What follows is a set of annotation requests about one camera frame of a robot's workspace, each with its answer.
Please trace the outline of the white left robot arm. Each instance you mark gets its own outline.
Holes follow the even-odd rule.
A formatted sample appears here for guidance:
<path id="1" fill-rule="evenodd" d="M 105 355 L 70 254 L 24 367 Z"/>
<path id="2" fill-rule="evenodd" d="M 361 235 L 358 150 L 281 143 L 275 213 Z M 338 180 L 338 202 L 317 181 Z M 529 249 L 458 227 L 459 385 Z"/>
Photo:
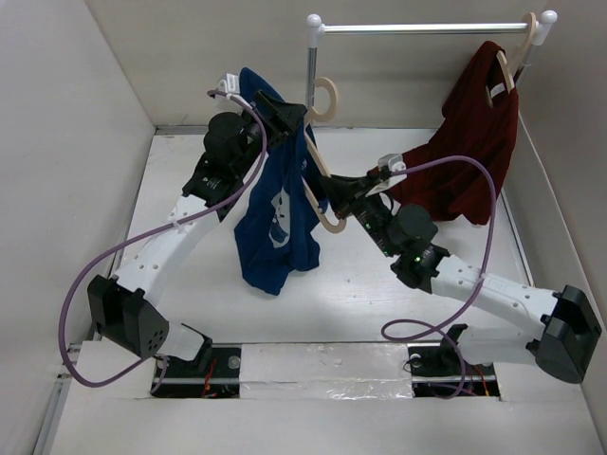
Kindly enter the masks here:
<path id="1" fill-rule="evenodd" d="M 258 90 L 252 110 L 223 112 L 210 121 L 204 153 L 168 216 L 168 229 L 152 236 L 137 256 L 111 278 L 96 276 L 87 287 L 97 331 L 141 359 L 166 356 L 186 373 L 211 366 L 212 340 L 185 324 L 170 322 L 157 310 L 170 278 L 200 240 L 235 205 L 234 195 L 265 145 L 293 137 L 306 108 Z"/>

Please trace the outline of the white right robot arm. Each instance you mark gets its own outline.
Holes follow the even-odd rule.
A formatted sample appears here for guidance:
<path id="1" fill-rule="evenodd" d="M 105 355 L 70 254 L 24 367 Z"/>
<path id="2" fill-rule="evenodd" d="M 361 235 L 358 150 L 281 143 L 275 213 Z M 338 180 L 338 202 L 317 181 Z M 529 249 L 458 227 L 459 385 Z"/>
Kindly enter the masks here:
<path id="1" fill-rule="evenodd" d="M 407 287 L 467 301 L 510 323 L 508 329 L 454 324 L 434 357 L 459 373 L 469 364 L 535 364 L 562 382 L 583 382 L 602 329 L 585 293 L 535 288 L 465 264 L 433 244 L 437 227 L 425 209 L 408 205 L 392 213 L 377 192 L 377 175 L 323 176 L 320 185 L 339 219 L 357 219 Z"/>

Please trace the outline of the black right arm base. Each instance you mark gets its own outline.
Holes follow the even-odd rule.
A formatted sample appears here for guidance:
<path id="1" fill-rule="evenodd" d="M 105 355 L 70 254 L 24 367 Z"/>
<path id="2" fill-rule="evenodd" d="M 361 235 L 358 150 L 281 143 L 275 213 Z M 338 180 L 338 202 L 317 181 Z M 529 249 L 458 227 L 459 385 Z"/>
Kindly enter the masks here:
<path id="1" fill-rule="evenodd" d="M 403 371 L 412 379 L 414 398 L 448 398 L 458 390 L 462 368 L 454 348 L 445 340 L 407 344 L 408 359 Z M 492 364 L 464 362 L 465 377 L 458 397 L 501 396 L 497 374 Z"/>

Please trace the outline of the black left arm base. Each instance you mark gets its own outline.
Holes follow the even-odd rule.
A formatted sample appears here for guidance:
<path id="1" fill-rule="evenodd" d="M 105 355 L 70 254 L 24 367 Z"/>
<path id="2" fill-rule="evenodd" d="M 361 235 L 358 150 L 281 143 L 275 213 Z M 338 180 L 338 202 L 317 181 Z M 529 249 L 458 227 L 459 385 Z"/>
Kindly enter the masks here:
<path id="1" fill-rule="evenodd" d="M 206 369 L 198 371 L 190 362 L 168 357 L 163 379 L 163 361 L 158 359 L 151 384 L 154 398 L 232 399 L 240 396 L 242 346 L 218 344 L 212 347 Z"/>

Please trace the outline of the blue printed t-shirt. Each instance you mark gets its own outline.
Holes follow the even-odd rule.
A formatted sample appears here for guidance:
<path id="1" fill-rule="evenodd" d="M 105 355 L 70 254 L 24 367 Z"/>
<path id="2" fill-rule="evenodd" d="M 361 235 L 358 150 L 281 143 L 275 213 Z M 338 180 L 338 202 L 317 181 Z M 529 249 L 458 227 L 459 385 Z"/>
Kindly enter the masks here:
<path id="1" fill-rule="evenodd" d="M 261 176 L 252 188 L 248 208 L 234 228 L 243 279 L 269 295 L 280 294 L 288 275 L 319 266 L 321 248 L 312 236 L 319 219 L 304 193 L 315 192 L 322 209 L 327 200 L 318 185 L 302 126 L 286 142 L 268 149 Z"/>

